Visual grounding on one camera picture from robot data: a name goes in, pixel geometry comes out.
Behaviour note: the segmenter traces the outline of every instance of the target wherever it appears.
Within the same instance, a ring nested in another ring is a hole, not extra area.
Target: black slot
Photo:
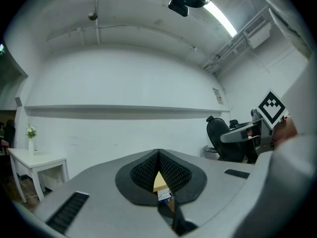
[[[249,177],[249,174],[250,174],[247,172],[242,172],[242,171],[233,170],[233,169],[228,169],[225,171],[225,173],[228,175],[231,175],[231,176],[240,177],[240,178],[244,178],[244,179],[247,179]]]
[[[46,222],[57,232],[64,234],[73,222],[89,195],[75,192]]]

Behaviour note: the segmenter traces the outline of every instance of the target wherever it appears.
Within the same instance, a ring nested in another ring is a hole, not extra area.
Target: fluorescent light
[[[237,34],[236,29],[234,29],[233,25],[216,5],[214,5],[212,2],[209,2],[204,7],[223,25],[223,27],[228,31],[231,37]]]

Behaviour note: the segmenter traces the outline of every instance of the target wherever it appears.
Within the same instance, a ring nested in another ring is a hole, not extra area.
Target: white side table
[[[15,163],[18,161],[25,166],[32,174],[35,190],[38,194],[39,200],[44,200],[43,192],[45,187],[43,183],[42,174],[38,175],[38,172],[51,169],[57,166],[62,166],[63,181],[68,181],[68,173],[66,168],[66,158],[56,155],[47,154],[39,151],[34,151],[34,155],[30,155],[27,149],[14,149],[9,148],[12,172],[15,180],[15,184],[18,188],[20,196],[24,203],[26,203],[25,196],[20,186],[20,182],[16,173]]]

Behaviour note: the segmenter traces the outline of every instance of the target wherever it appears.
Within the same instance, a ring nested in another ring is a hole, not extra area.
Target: black office chair
[[[224,161],[242,162],[245,157],[245,151],[240,143],[222,143],[221,135],[230,132],[230,128],[221,118],[210,116],[206,120],[207,134],[218,154]]]

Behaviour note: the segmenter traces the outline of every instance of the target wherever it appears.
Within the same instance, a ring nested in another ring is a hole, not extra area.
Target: flower vase
[[[31,138],[29,139],[29,154],[34,155],[34,144]]]

